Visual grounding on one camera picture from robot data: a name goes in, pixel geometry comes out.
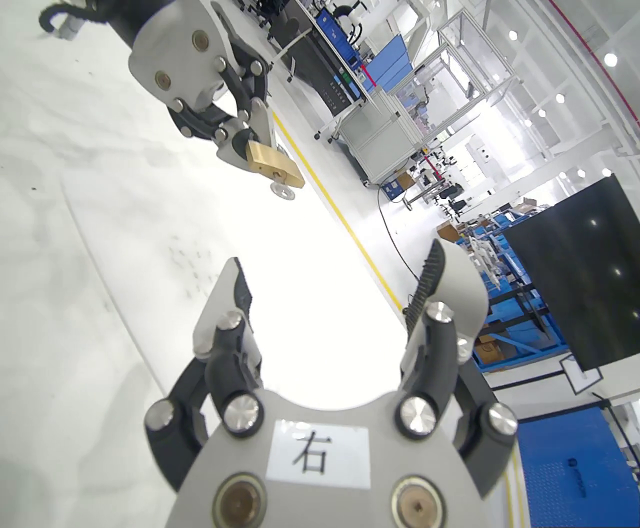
blue mat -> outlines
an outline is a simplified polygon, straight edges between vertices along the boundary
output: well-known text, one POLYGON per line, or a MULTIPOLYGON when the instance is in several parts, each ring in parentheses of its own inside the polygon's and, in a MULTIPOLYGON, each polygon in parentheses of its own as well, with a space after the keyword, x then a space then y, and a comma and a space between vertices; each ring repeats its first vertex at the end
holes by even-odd
POLYGON ((520 425, 532 527, 637 527, 640 495, 598 408, 520 425))

brass padlock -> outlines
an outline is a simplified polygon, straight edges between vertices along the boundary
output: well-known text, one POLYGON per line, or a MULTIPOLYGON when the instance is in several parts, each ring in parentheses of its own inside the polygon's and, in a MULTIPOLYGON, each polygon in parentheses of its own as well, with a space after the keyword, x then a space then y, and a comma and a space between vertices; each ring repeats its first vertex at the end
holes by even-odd
POLYGON ((296 162, 275 148, 256 141, 247 141, 246 160, 251 171, 271 180, 296 189, 305 185, 305 179, 296 162))

black cable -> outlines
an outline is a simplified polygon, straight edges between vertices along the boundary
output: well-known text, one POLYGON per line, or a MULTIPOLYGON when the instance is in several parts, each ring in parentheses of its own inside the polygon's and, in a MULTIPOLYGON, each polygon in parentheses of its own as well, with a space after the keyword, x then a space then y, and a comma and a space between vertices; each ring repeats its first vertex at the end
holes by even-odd
POLYGON ((362 36, 362 24, 358 23, 358 29, 360 30, 360 32, 358 33, 358 36, 353 40, 353 42, 350 43, 351 45, 355 45, 362 36))
POLYGON ((67 14, 77 19, 96 22, 98 24, 106 24, 111 15, 112 2, 106 3, 105 9, 93 10, 85 9, 71 4, 54 4, 47 7, 38 18, 40 27, 47 33, 53 33, 55 27, 51 24, 53 18, 57 15, 67 14))
POLYGON ((387 234, 389 235, 389 239, 391 240, 391 243, 394 245, 394 248, 396 249, 396 253, 398 254, 398 256, 400 257, 400 259, 402 260, 402 262, 404 262, 404 265, 406 266, 406 268, 409 270, 409 272, 413 275, 414 279, 416 279, 417 282, 420 282, 420 279, 418 279, 418 276, 413 272, 413 270, 411 269, 411 267, 409 266, 409 264, 406 263, 406 260, 404 259, 404 257, 402 256, 402 253, 400 253, 400 250, 398 249, 398 246, 396 246, 396 241, 394 240, 394 238, 391 236, 391 231, 389 230, 389 226, 387 225, 387 220, 385 219, 385 215, 382 212, 382 206, 380 205, 380 191, 382 190, 382 185, 378 186, 378 210, 380 212, 380 216, 382 217, 382 222, 385 224, 385 229, 387 230, 387 234))

yellow floor line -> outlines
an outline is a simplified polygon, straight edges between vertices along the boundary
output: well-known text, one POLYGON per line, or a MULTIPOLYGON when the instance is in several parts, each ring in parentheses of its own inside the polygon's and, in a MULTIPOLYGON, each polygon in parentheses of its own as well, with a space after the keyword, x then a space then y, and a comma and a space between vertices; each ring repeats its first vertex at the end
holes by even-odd
POLYGON ((380 273, 380 270, 374 264, 373 260, 371 259, 371 257, 367 253, 367 250, 364 248, 364 246, 362 245, 360 240, 358 240, 358 237, 354 233, 353 229, 351 229, 351 226, 347 222, 347 219, 341 213, 340 209, 338 209, 338 206, 335 205, 335 202, 333 201, 333 198, 331 196, 329 196, 329 193, 327 192, 325 186, 322 185, 322 182, 318 179, 318 176, 316 175, 316 172, 309 165, 309 162, 307 161, 307 158, 305 158, 305 156, 302 154, 302 152, 300 151, 300 149, 296 145, 296 142, 293 140, 291 135, 287 132, 287 129, 284 127, 284 125, 282 124, 282 121, 275 114, 275 112, 273 113, 273 120, 276 122, 276 124, 278 125, 278 127, 280 128, 280 130, 282 131, 284 136, 287 138, 287 141, 289 142, 289 144, 291 145, 291 147, 293 148, 295 153, 300 158, 300 161, 302 162, 302 165, 304 165, 305 168, 307 169, 307 172, 309 172, 309 175, 312 177, 313 181, 315 182, 315 184, 320 189, 320 192, 323 194, 324 199, 329 203, 329 205, 333 209, 333 212, 340 219, 340 222, 342 222, 342 225, 344 225, 344 228, 347 230, 347 232, 349 233, 349 235, 351 236, 353 241, 358 246, 358 249, 360 250, 360 253, 362 253, 362 256, 367 261, 369 267, 373 270, 373 273, 376 274, 376 277, 378 277, 378 280, 380 281, 380 284, 382 285, 382 287, 387 292, 387 295, 389 295, 389 298, 393 301, 393 303, 396 306, 396 308, 398 309, 398 311, 402 311, 402 309, 403 309, 402 303, 398 300, 398 297, 396 296, 396 294, 393 293, 393 291, 389 287, 388 282, 384 279, 384 277, 382 277, 382 274, 380 273))
POLYGON ((514 528, 513 524, 513 502, 511 500, 511 482, 509 482, 508 472, 504 473, 504 484, 507 488, 507 511, 509 512, 509 528, 514 528))
MULTIPOLYGON (((398 310, 402 311, 403 306, 400 303, 400 301, 398 300, 398 297, 393 293, 393 291, 389 287, 388 282, 384 279, 384 277, 382 277, 382 274, 380 273, 380 270, 374 264, 373 260, 371 259, 371 256, 369 256, 369 254, 367 253, 367 250, 364 248, 364 246, 362 245, 360 240, 358 240, 358 237, 354 233, 353 229, 351 229, 351 226, 347 222, 347 219, 344 217, 344 215, 342 214, 340 209, 338 209, 338 206, 335 205, 335 202, 333 201, 333 198, 329 195, 329 193, 327 192, 325 186, 319 180, 316 172, 309 165, 309 162, 307 161, 307 158, 302 154, 302 152, 298 148, 296 142, 291 137, 291 134, 289 134, 289 132, 287 132, 287 129, 284 127, 284 124, 282 124, 282 121, 276 115, 275 112, 273 113, 273 120, 276 122, 276 124, 278 125, 278 128, 280 128, 280 130, 284 134, 285 138, 287 138, 287 141, 289 142, 289 144, 291 145, 291 147, 295 151, 296 155, 300 158, 300 161, 302 162, 302 164, 307 169, 307 172, 312 177, 312 179, 315 182, 316 186, 320 189, 320 192, 323 194, 324 199, 329 203, 329 205, 331 206, 331 208, 332 208, 333 212, 335 213, 335 215, 340 219, 340 222, 342 222, 342 225, 344 225, 344 228, 347 230, 347 232, 349 233, 349 235, 351 236, 353 241, 358 246, 358 249, 360 250, 360 253, 362 253, 362 256, 365 258, 365 260, 367 261, 368 265, 373 270, 373 273, 375 273, 376 277, 378 277, 378 280, 380 281, 380 284, 382 285, 382 287, 387 292, 387 295, 389 295, 389 298, 393 301, 393 303, 396 306, 396 308, 398 310)), ((524 525, 525 525, 524 524, 524 509, 522 507, 522 493, 520 491, 520 481, 517 478, 518 474, 517 474, 517 470, 516 470, 517 464, 516 464, 516 459, 515 459, 515 453, 512 454, 512 461, 513 461, 513 468, 514 468, 514 471, 516 473, 516 490, 517 490, 517 495, 518 495, 518 510, 519 510, 519 513, 520 513, 520 527, 524 528, 524 525)), ((511 528, 514 528, 515 525, 513 523, 513 504, 512 504, 512 500, 511 500, 511 485, 509 483, 509 476, 507 475, 506 471, 504 473, 504 478, 505 478, 505 481, 506 481, 506 488, 507 488, 507 506, 508 506, 508 509, 509 509, 509 526, 511 528)))
POLYGON ((513 446, 513 451, 511 451, 511 459, 513 460, 513 472, 516 475, 516 492, 518 495, 518 512, 520 513, 520 527, 524 528, 525 519, 524 519, 524 505, 522 501, 522 490, 520 489, 520 478, 518 478, 519 474, 519 465, 518 458, 516 457, 516 449, 519 449, 520 446, 516 442, 516 445, 513 446))

red line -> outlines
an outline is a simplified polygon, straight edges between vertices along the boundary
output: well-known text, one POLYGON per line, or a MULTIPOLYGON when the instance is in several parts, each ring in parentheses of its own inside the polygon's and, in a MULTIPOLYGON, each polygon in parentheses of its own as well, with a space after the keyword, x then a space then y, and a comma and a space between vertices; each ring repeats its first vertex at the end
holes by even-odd
POLYGON ((638 119, 638 116, 636 115, 636 112, 634 112, 634 109, 631 108, 631 105, 629 104, 629 101, 627 101, 625 96, 622 94, 622 92, 618 88, 618 85, 614 82, 614 80, 609 75, 609 72, 607 71, 607 69, 600 62, 600 59, 598 59, 598 57, 596 57, 596 54, 591 49, 591 46, 589 46, 587 41, 585 39, 583 39, 582 35, 578 32, 576 27, 570 22, 570 20, 567 18, 567 16, 563 13, 562 9, 560 9, 560 7, 558 7, 558 4, 556 4, 556 2, 554 0, 548 0, 548 1, 554 7, 554 9, 558 12, 558 14, 562 17, 562 19, 566 22, 566 24, 571 28, 571 30, 575 33, 575 36, 578 37, 578 39, 580 40, 582 45, 587 49, 587 51, 593 57, 593 59, 598 63, 598 66, 600 66, 600 69, 605 74, 606 78, 608 78, 608 80, 611 83, 611 85, 616 89, 616 92, 618 92, 618 95, 620 96, 620 99, 622 99, 622 102, 625 104, 627 109, 631 112, 631 115, 633 116, 634 120, 636 120, 636 126, 640 127, 640 120, 638 119))
POLYGON ((433 169, 433 171, 436 173, 436 178, 437 178, 438 180, 442 180, 442 176, 440 176, 440 173, 438 172, 438 169, 436 169, 436 168, 433 166, 433 163, 432 163, 432 162, 431 162, 431 160, 429 159, 429 156, 425 156, 425 157, 424 157, 424 159, 426 159, 426 160, 427 160, 427 163, 428 163, 429 165, 431 165, 431 168, 432 168, 432 169, 433 169))
POLYGON ((373 84, 373 87, 375 88, 377 86, 376 81, 373 80, 373 77, 371 77, 369 75, 369 72, 367 71, 367 69, 364 67, 364 64, 360 67, 360 69, 364 72, 364 74, 367 76, 367 78, 371 81, 371 84, 373 84))

